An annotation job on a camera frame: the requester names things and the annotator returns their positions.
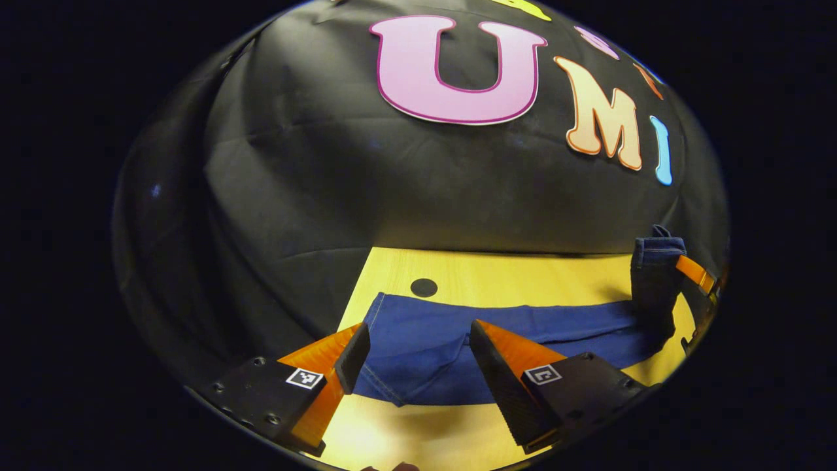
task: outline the letter m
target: letter m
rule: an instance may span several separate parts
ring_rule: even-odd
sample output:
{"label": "letter m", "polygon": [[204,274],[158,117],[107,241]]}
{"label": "letter m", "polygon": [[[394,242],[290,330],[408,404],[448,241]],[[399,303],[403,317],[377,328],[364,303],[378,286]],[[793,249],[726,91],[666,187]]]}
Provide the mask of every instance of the letter m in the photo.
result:
{"label": "letter m", "polygon": [[[573,86],[576,121],[575,127],[567,132],[570,147],[580,153],[598,155],[602,150],[602,143],[596,136],[598,124],[608,157],[618,152],[622,165],[633,170],[642,168],[634,100],[624,91],[614,88],[613,98],[608,101],[587,69],[560,56],[554,60],[567,72]],[[616,145],[620,140],[622,146],[617,151]]]}

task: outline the yellow table surface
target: yellow table surface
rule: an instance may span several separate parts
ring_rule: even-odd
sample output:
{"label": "yellow table surface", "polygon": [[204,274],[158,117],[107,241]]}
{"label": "yellow table surface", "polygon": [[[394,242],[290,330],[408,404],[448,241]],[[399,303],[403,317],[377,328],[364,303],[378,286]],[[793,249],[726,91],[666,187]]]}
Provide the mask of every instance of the yellow table surface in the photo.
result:
{"label": "yellow table surface", "polygon": [[[582,306],[630,299],[630,257],[538,256],[416,251],[374,247],[357,280],[339,329],[359,323],[379,292],[417,298],[410,285],[436,282],[435,303],[477,308]],[[675,335],[656,355],[623,371],[651,385],[665,380],[686,357],[694,319],[680,295]],[[496,404],[402,406],[345,396],[331,420],[326,450],[314,458],[359,471],[389,471],[402,461],[422,471],[486,471],[543,453],[525,455],[515,445]]]}

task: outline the colorful letter sticker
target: colorful letter sticker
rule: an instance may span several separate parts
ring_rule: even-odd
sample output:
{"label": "colorful letter sticker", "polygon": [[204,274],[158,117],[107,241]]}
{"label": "colorful letter sticker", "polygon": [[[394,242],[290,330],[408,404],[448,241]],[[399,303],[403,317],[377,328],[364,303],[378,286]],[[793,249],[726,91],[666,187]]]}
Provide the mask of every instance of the colorful letter sticker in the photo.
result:
{"label": "colorful letter sticker", "polygon": [[640,72],[640,74],[642,74],[642,77],[645,79],[645,83],[647,83],[648,86],[651,87],[651,91],[653,91],[654,94],[657,95],[657,97],[662,100],[663,95],[660,93],[659,90],[657,90],[657,85],[651,79],[651,76],[648,75],[648,72],[646,72],[645,69],[643,69],[642,67],[640,67],[637,64],[634,64],[634,67],[636,67],[636,70],[638,70]]}
{"label": "colorful letter sticker", "polygon": [[665,85],[665,82],[664,82],[664,81],[662,81],[662,80],[659,78],[659,76],[657,76],[657,74],[655,74],[655,73],[654,73],[654,71],[653,71],[653,70],[649,69],[648,67],[645,67],[645,64],[643,64],[642,62],[639,62],[639,61],[638,61],[638,60],[637,60],[637,59],[636,59],[633,55],[628,54],[628,56],[629,56],[632,60],[634,60],[634,62],[635,62],[635,63],[636,63],[639,67],[641,67],[641,68],[642,68],[642,70],[644,70],[644,71],[645,71],[648,75],[651,75],[652,77],[654,77],[654,80],[657,80],[657,83],[658,83],[658,84],[660,84],[660,85]]}
{"label": "colorful letter sticker", "polygon": [[387,19],[369,31],[379,36],[378,89],[396,109],[428,121],[466,125],[508,122],[523,115],[537,97],[537,48],[547,41],[525,29],[483,22],[497,38],[499,75],[485,90],[465,90],[439,77],[439,47],[451,18],[416,15]]}
{"label": "colorful letter sticker", "polygon": [[608,44],[604,42],[603,39],[599,38],[599,36],[590,33],[589,31],[580,26],[576,26],[575,29],[581,34],[581,37],[584,38],[585,41],[590,43],[594,48],[604,52],[605,54],[609,55],[610,57],[613,57],[616,60],[619,60],[619,54],[616,54],[616,51],[611,49],[610,46],[608,46]]}
{"label": "colorful letter sticker", "polygon": [[537,7],[537,5],[533,3],[529,3],[526,0],[491,0],[492,2],[499,3],[500,5],[506,5],[507,7],[517,8],[518,10],[524,11],[529,13],[531,16],[540,18],[545,21],[552,21],[552,18],[549,18],[547,15],[543,14],[543,11]]}
{"label": "colorful letter sticker", "polygon": [[614,88],[613,98],[602,91],[590,72],[575,62],[555,56],[555,63],[567,72],[573,86],[576,108],[575,127],[567,131],[567,142],[580,153],[597,155],[602,143],[596,136],[596,125],[604,141],[608,157],[619,154],[619,161],[627,168],[642,168],[639,155],[639,128],[636,122],[636,104],[627,93]]}
{"label": "colorful letter sticker", "polygon": [[650,117],[651,124],[657,131],[657,147],[660,152],[660,161],[657,163],[657,179],[663,185],[671,185],[671,155],[669,152],[669,129],[665,127],[657,116]]}

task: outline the denim pants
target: denim pants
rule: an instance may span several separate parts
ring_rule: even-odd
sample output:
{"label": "denim pants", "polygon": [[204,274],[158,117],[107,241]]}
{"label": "denim pants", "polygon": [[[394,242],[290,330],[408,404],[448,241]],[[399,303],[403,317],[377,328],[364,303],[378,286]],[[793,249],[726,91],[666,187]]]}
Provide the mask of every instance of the denim pants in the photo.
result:
{"label": "denim pants", "polygon": [[476,318],[567,357],[591,351],[617,368],[647,360],[674,333],[671,310],[680,285],[671,268],[686,253],[681,239],[658,227],[657,237],[637,239],[632,301],[472,308],[379,293],[364,318],[371,349],[354,393],[396,406],[494,402],[470,351]]}

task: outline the pink letter u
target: pink letter u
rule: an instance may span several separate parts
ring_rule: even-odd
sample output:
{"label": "pink letter u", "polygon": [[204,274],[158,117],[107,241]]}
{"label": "pink letter u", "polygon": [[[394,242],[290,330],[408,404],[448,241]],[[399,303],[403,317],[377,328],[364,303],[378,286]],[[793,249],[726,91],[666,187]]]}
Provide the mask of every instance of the pink letter u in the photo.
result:
{"label": "pink letter u", "polygon": [[369,28],[381,38],[377,86],[383,98],[410,116],[434,122],[496,124],[527,112],[537,96],[537,47],[547,41],[507,24],[480,23],[497,38],[499,74],[491,88],[464,90],[439,77],[441,35],[454,26],[451,18],[416,15]]}

